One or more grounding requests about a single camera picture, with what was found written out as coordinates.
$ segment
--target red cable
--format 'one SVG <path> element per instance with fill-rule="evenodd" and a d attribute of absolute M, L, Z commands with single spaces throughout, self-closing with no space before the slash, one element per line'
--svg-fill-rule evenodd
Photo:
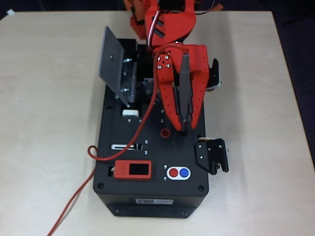
<path fill-rule="evenodd" d="M 78 190 L 73 194 L 72 198 L 69 200 L 69 202 L 67 203 L 67 205 L 63 209 L 63 212 L 61 213 L 58 220 L 56 221 L 56 223 L 54 224 L 53 228 L 50 230 L 50 232 L 48 233 L 47 236 L 53 235 L 53 233 L 55 232 L 55 230 L 59 226 L 60 221 L 63 219 L 64 214 L 68 210 L 70 204 L 73 202 L 75 197 L 82 191 L 82 189 L 85 187 L 85 185 L 87 185 L 87 183 L 92 179 L 92 177 L 94 176 L 94 173 L 95 173 L 95 169 L 92 171 L 92 173 L 89 175 L 89 177 L 84 181 L 84 183 L 78 188 Z"/>
<path fill-rule="evenodd" d="M 122 149 L 121 151 L 117 152 L 116 154 L 109 156 L 109 157 L 98 157 L 95 156 L 91 153 L 91 149 L 94 148 L 96 150 L 96 154 L 97 154 L 97 147 L 95 146 L 89 146 L 88 148 L 88 154 L 91 158 L 97 160 L 97 161 L 108 161 L 108 160 L 112 160 L 115 159 L 116 157 L 120 156 L 121 154 L 123 154 L 125 151 L 128 150 L 128 148 L 134 143 L 134 141 L 137 139 L 137 137 L 139 136 L 144 123 L 146 122 L 156 99 L 157 93 L 158 93 L 158 57 L 160 54 L 162 54 L 163 52 L 165 53 L 165 49 L 166 48 L 178 48 L 180 50 L 183 51 L 183 53 L 188 53 L 188 49 L 185 48 L 184 46 L 182 46 L 181 44 L 166 44 L 164 46 L 161 46 L 157 49 L 154 49 L 155 52 L 155 56 L 154 56 L 154 65 L 153 65 L 153 77 L 154 77 L 154 87 L 153 87 L 153 94 L 152 94 L 152 98 L 151 101 L 149 103 L 149 106 L 147 108 L 147 111 L 145 112 L 143 118 L 142 118 L 142 122 L 140 123 L 136 133 L 134 134 L 133 138 L 130 140 L 129 144 Z M 87 183 L 92 179 L 92 177 L 94 176 L 95 173 L 95 169 L 92 171 L 92 173 L 89 175 L 89 177 L 84 181 L 84 183 L 79 187 L 79 189 L 73 194 L 72 198 L 69 200 L 69 202 L 67 203 L 67 205 L 65 206 L 65 208 L 63 209 L 63 212 L 61 213 L 61 215 L 59 216 L 58 220 L 56 221 L 56 223 L 54 224 L 54 226 L 52 227 L 51 231 L 48 233 L 47 236 L 51 236 L 53 235 L 53 233 L 55 232 L 55 230 L 57 229 L 57 227 L 60 225 L 61 220 L 63 219 L 63 216 L 65 215 L 66 211 L 68 210 L 69 206 L 71 205 L 71 203 L 73 202 L 73 200 L 76 198 L 76 196 L 82 191 L 82 189 L 87 185 Z"/>
<path fill-rule="evenodd" d="M 183 53 L 188 53 L 188 49 L 185 48 L 184 46 L 182 46 L 181 44 L 166 44 L 166 45 L 163 45 L 159 48 L 156 48 L 154 49 L 154 53 L 155 53 L 155 56 L 154 56 L 154 65 L 153 65 L 153 79 L 154 79 L 154 85 L 153 85 L 153 94 L 152 94 L 152 98 L 151 98 L 151 101 L 149 103 L 149 106 L 147 108 L 147 111 L 145 112 L 143 118 L 142 118 L 142 121 L 136 131 L 136 133 L 134 134 L 133 138 L 130 140 L 130 142 L 128 143 L 128 145 L 120 150 L 119 152 L 117 152 L 116 154 L 112 155 L 112 156 L 109 156 L 109 157 L 98 157 L 98 156 L 95 156 L 91 153 L 91 149 L 96 149 L 95 146 L 89 146 L 88 147 L 88 154 L 91 158 L 93 158 L 94 160 L 97 160 L 97 161 L 109 161 L 109 160 L 113 160 L 115 159 L 116 157 L 120 156 L 121 154 L 123 154 L 125 151 L 127 151 L 129 149 L 129 147 L 131 145 L 134 144 L 134 142 L 136 141 L 136 139 L 138 138 L 142 128 L 143 128 L 143 125 L 144 123 L 146 122 L 152 108 L 153 108 L 153 105 L 154 105 L 154 102 L 155 102 L 155 99 L 156 99 L 156 96 L 157 96 L 157 93 L 158 93 L 158 57 L 161 53 L 165 52 L 165 49 L 166 48 L 178 48 L 180 50 L 183 51 Z"/>

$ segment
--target hole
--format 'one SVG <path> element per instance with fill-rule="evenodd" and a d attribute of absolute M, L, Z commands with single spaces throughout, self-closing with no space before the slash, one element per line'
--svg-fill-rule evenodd
<path fill-rule="evenodd" d="M 113 166 L 108 167 L 108 177 L 113 176 L 114 171 L 112 171 Z"/>
<path fill-rule="evenodd" d="M 161 130 L 161 136 L 163 138 L 168 138 L 171 135 L 171 131 L 169 129 L 162 129 Z"/>

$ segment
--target white table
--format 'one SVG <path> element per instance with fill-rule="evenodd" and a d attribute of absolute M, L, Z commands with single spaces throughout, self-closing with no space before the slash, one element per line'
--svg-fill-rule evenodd
<path fill-rule="evenodd" d="M 127 12 L 17 13 L 0 22 L 0 235 L 43 236 L 95 163 L 105 26 L 136 38 Z M 315 175 L 272 14 L 210 12 L 186 43 L 206 44 L 223 84 L 205 96 L 207 136 L 228 174 L 188 219 L 114 217 L 82 192 L 56 236 L 313 236 Z"/>

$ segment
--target white wire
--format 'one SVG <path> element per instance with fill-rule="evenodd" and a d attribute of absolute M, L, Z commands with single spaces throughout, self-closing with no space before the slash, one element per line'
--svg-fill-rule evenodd
<path fill-rule="evenodd" d="M 150 48 L 150 49 L 152 49 L 151 45 L 152 45 L 153 31 L 154 31 L 154 27 L 157 25 L 158 16 L 159 16 L 159 10 L 157 10 L 155 17 L 152 20 L 149 34 L 148 34 L 147 45 L 148 45 L 148 48 Z"/>

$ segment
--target black bracket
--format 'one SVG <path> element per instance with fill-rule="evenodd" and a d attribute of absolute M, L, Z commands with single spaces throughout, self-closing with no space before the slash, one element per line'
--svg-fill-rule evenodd
<path fill-rule="evenodd" d="M 228 172 L 227 149 L 223 139 L 203 140 L 195 144 L 195 159 L 199 167 L 216 175 L 218 169 Z"/>
<path fill-rule="evenodd" d="M 210 68 L 207 91 L 212 91 L 219 88 L 221 83 L 222 81 L 220 78 L 219 62 L 217 59 L 214 59 L 212 62 L 212 67 Z"/>

